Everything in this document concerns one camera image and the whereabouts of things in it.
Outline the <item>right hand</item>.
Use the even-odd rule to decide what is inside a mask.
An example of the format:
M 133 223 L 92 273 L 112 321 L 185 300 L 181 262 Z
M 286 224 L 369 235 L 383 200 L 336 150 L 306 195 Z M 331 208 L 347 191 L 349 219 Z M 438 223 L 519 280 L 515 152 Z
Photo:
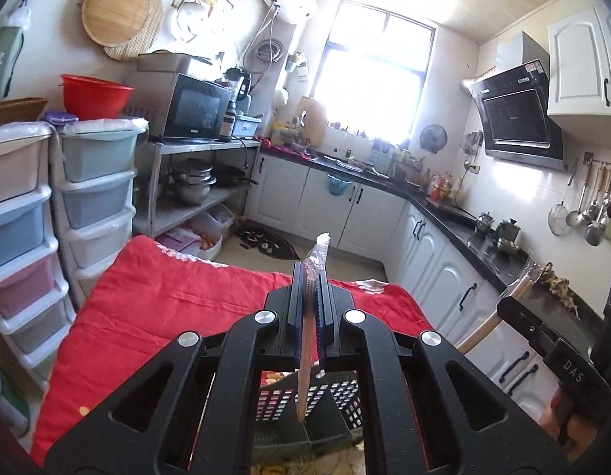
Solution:
M 562 425 L 556 410 L 564 397 L 564 391 L 559 388 L 548 402 L 538 425 L 542 427 L 553 439 L 557 440 L 563 430 L 566 431 L 569 447 L 566 453 L 567 461 L 573 464 L 591 446 L 598 436 L 598 428 L 588 422 L 586 418 L 573 414 L 568 422 Z

